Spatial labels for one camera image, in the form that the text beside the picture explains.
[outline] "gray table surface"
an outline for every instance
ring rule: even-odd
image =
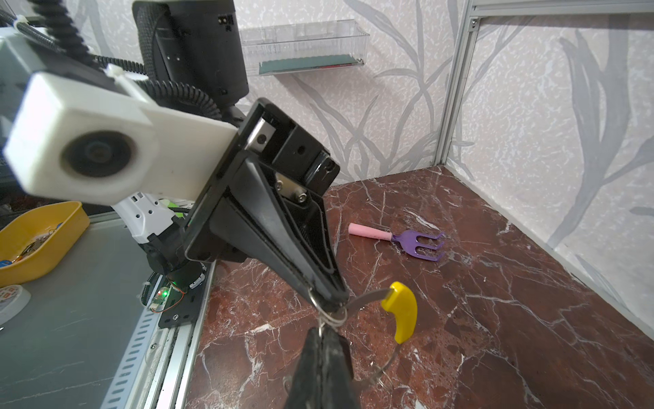
[[[91,224],[54,270],[23,284],[29,304],[0,325],[0,408],[98,408],[150,273],[118,219]]]

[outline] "camera lens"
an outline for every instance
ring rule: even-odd
[[[131,158],[130,139],[116,131],[82,135],[63,152],[63,160],[73,171],[89,177],[106,177],[124,169]]]

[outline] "white baseboard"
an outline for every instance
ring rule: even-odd
[[[456,178],[466,185],[470,190],[475,192],[476,194],[479,195],[482,199],[484,199],[493,209],[497,210],[499,214],[504,216],[511,224],[515,225],[515,227],[518,228],[522,233],[525,233],[527,237],[529,237],[531,240],[533,240],[536,244],[538,244],[543,250],[547,251],[549,255],[554,257],[556,261],[561,263],[563,268],[577,281],[581,282],[584,284],[586,287],[590,288],[594,292],[597,293],[604,301],[609,303],[611,307],[615,308],[620,314],[622,314],[625,318],[627,318],[632,324],[636,325],[642,332],[645,333],[648,337],[654,340],[654,329],[652,329],[649,325],[645,324],[640,318],[636,317],[631,311],[626,309],[622,304],[619,304],[616,302],[613,297],[611,297],[606,291],[598,287],[593,280],[588,278],[586,274],[584,274],[578,267],[574,266],[571,262],[569,262],[567,259],[565,259],[561,254],[556,252],[554,249],[552,249],[550,246],[547,245],[546,242],[541,240],[539,237],[535,235],[533,231],[525,227],[525,225],[517,220],[511,213],[509,213],[506,209],[504,209],[502,206],[498,205],[497,202],[495,202],[493,199],[491,199],[485,192],[483,192],[481,189],[478,187],[474,186],[473,184],[469,183],[468,180],[461,174],[461,172],[457,171],[454,167],[450,165],[445,165],[445,168],[452,172]]]

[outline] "yellow object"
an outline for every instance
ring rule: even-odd
[[[0,230],[0,260],[15,260],[39,236],[52,232],[32,254],[0,267],[0,287],[21,284],[49,273],[75,244],[90,221],[80,202],[37,207]]]
[[[390,288],[393,292],[381,302],[381,307],[395,315],[395,342],[402,344],[413,335],[415,330],[418,303],[409,287],[399,281],[391,284]]]

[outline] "pink handle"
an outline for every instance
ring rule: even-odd
[[[349,234],[354,234],[355,236],[368,237],[371,239],[378,240],[388,240],[393,237],[393,233],[385,232],[383,230],[377,230],[376,228],[362,226],[361,224],[350,223],[347,228]]]

